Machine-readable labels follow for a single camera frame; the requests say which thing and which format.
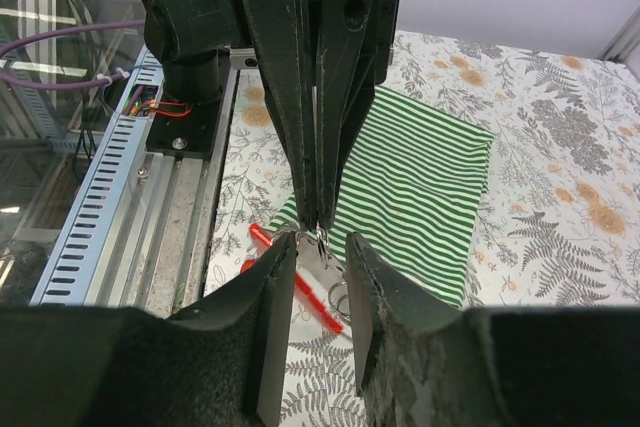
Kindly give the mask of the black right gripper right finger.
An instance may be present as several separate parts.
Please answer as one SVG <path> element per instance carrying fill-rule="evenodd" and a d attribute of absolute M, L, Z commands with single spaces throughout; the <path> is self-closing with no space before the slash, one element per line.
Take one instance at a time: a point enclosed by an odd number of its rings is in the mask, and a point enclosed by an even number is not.
<path fill-rule="evenodd" d="M 635 307 L 456 309 L 346 241 L 356 390 L 372 426 L 635 426 Z"/>

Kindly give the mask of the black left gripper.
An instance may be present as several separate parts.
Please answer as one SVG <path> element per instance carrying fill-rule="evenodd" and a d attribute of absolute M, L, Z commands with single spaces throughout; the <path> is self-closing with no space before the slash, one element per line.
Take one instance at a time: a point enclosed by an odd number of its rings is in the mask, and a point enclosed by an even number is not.
<path fill-rule="evenodd" d="M 257 55 L 302 225 L 334 223 L 346 160 L 387 76 L 398 1 L 231 0 L 235 45 Z"/>

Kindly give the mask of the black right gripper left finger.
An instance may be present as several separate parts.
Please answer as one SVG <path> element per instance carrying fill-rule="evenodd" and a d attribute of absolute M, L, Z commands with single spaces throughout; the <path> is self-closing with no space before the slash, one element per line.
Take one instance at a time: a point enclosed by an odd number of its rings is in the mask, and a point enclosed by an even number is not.
<path fill-rule="evenodd" d="M 1 312 L 5 426 L 275 426 L 296 239 L 161 319 L 136 308 Z"/>

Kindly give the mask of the red key tag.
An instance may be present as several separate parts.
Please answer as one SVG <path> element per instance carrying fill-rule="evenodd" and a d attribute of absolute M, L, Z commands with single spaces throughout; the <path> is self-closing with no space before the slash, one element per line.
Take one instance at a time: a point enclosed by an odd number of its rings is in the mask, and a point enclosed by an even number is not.
<path fill-rule="evenodd" d="M 298 236 L 300 233 L 308 233 L 316 237 L 316 232 L 299 231 L 291 224 L 282 224 L 275 230 L 267 229 L 257 223 L 253 223 L 249 226 L 249 237 L 256 249 L 257 257 L 249 258 L 244 261 L 240 272 L 244 273 L 250 269 L 258 258 L 264 254 L 272 243 L 281 234 L 286 232 L 294 232 L 296 234 L 297 242 L 297 257 L 298 257 Z M 329 332 L 332 334 L 340 335 L 345 331 L 346 324 L 334 313 L 329 305 L 327 297 L 321 293 L 320 285 L 308 275 L 305 275 L 302 269 L 298 266 L 301 272 L 297 272 L 295 275 L 295 296 L 299 302 L 310 312 L 310 314 Z"/>

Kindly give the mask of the red keyring fob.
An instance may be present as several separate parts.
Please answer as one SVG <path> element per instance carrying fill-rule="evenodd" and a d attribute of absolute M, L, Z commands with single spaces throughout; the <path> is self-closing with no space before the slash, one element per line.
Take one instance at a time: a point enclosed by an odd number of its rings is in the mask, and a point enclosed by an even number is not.
<path fill-rule="evenodd" d="M 314 235 L 300 233 L 298 236 L 298 266 L 310 276 L 330 297 L 338 298 L 347 294 L 345 267 L 333 254 L 320 253 Z"/>

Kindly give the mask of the metal keyring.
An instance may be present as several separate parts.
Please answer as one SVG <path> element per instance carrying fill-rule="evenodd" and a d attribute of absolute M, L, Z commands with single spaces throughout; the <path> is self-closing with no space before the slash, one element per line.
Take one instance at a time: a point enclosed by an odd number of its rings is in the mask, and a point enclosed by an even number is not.
<path fill-rule="evenodd" d="M 331 252 L 329 234 L 320 225 L 316 227 L 316 242 L 320 260 L 318 279 L 327 288 L 327 300 L 331 309 L 346 325 L 350 326 L 351 316 L 345 267 Z"/>

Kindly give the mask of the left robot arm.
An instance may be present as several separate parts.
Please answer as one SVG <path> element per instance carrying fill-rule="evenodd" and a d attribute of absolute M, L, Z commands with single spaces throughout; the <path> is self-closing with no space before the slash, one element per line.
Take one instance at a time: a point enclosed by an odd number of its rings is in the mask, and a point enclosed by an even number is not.
<path fill-rule="evenodd" d="M 219 53 L 254 51 L 305 229 L 333 226 L 342 173 L 387 76 L 399 0 L 142 0 L 165 90 L 215 98 Z"/>

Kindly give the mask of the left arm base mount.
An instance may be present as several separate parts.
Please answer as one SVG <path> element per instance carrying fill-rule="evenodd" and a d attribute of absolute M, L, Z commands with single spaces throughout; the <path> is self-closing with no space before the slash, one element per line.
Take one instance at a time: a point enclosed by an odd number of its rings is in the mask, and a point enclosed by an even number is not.
<path fill-rule="evenodd" d="M 148 152 L 208 160 L 230 72 L 229 52 L 217 50 L 189 63 L 162 63 L 165 80 L 146 139 Z"/>

